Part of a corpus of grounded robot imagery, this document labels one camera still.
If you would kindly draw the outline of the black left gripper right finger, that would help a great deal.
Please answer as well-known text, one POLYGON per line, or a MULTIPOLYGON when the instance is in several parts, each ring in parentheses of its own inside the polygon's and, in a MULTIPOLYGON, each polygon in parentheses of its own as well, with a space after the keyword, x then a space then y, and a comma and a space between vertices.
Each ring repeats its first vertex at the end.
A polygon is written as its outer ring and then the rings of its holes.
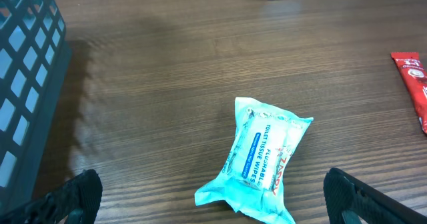
POLYGON ((426 216, 335 167, 324 178, 324 197, 331 224, 426 222, 426 216))

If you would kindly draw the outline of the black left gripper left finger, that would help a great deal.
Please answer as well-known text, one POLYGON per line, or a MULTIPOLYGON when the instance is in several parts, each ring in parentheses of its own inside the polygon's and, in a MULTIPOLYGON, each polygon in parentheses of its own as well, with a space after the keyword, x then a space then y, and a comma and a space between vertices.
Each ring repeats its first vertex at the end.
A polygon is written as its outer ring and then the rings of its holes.
POLYGON ((94 224, 103 186, 97 172, 84 170, 63 186, 1 216, 1 224, 94 224))

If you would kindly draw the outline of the teal tissue packet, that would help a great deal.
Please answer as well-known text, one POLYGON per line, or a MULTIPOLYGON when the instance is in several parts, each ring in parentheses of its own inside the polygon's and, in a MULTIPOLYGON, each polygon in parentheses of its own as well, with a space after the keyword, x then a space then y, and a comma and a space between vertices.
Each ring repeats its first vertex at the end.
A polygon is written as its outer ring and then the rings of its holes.
POLYGON ((293 223, 284 205, 284 171, 313 119, 251 97, 234 104, 232 148, 218 176, 195 192, 195 204, 225 201, 264 223, 293 223))

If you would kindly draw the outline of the red snack stick packet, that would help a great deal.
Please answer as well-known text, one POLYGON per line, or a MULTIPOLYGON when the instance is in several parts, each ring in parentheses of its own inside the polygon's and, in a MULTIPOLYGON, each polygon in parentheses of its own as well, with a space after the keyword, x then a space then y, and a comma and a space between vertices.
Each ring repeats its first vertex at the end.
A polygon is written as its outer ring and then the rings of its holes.
POLYGON ((393 52, 394 60, 411 96, 418 120, 426 133, 426 70, 417 52, 393 52))

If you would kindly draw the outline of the grey plastic shopping basket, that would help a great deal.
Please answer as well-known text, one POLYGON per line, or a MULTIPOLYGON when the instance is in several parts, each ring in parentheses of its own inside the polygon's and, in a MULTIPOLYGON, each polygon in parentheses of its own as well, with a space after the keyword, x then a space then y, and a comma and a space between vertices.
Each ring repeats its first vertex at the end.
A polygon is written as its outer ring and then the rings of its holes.
POLYGON ((31 199, 71 59, 55 0, 1 0, 1 212, 31 199))

